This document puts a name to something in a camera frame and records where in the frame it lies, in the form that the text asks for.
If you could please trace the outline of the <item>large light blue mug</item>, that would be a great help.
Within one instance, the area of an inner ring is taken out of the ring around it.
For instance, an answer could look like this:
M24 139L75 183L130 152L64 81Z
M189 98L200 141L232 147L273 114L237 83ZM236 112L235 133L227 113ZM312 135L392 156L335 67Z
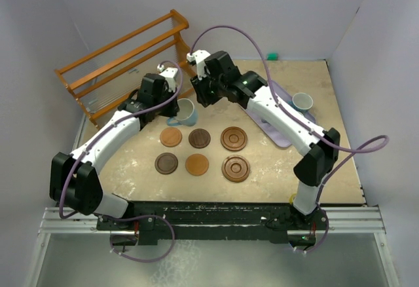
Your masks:
M187 98L178 99L179 111L175 117L166 121L168 126L194 126L198 121L198 112L194 103Z

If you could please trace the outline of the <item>light wooden coaster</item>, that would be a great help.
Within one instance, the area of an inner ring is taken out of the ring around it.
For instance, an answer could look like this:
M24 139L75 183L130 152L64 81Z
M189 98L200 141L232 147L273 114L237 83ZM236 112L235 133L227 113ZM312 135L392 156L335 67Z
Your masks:
M160 143L166 147L175 147L182 141L182 133L177 128L165 128L160 133Z
M207 172L209 168L209 161L203 154L195 153L187 158L185 168L189 174L193 176L201 176Z

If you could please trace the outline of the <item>dark walnut coaster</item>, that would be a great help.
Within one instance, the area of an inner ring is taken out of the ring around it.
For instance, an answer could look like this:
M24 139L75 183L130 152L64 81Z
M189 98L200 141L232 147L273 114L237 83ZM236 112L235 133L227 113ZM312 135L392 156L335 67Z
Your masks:
M171 174L178 167L178 159L173 153L161 153L155 159L155 169L161 174Z
M192 147L202 149L207 147L211 142L209 132L203 128L194 129L189 134L189 143Z

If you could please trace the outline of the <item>ringed brown coaster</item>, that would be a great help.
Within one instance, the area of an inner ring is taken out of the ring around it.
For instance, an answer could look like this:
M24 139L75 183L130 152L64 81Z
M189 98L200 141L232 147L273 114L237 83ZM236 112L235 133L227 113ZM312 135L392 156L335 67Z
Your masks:
M225 149L229 151L240 151L246 147L248 138L242 128L230 126L222 131L220 141Z
M248 178L251 167L249 161L243 156L232 155L223 161L221 171L228 181L240 183Z

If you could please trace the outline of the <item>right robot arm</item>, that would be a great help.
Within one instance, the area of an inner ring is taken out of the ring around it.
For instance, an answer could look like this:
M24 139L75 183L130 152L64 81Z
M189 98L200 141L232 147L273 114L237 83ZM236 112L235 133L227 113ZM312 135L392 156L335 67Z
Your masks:
M199 104L208 107L227 98L264 119L300 153L302 158L293 169L299 185L291 221L295 227L306 229L314 222L320 184L338 159L333 146L340 141L339 132L334 128L326 131L295 111L259 74L241 73L225 51L210 54L198 50L187 54L187 61L196 68L191 84Z

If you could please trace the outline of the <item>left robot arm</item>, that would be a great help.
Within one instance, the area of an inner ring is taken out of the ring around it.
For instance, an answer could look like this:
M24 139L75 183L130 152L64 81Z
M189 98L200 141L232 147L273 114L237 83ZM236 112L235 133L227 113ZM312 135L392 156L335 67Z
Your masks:
M179 111L177 95L182 81L178 69L146 74L138 89L129 93L107 124L69 154L57 153L51 164L49 196L59 207L84 215L111 216L119 229L134 224L128 201L101 186L99 174L107 161L156 116L173 117Z

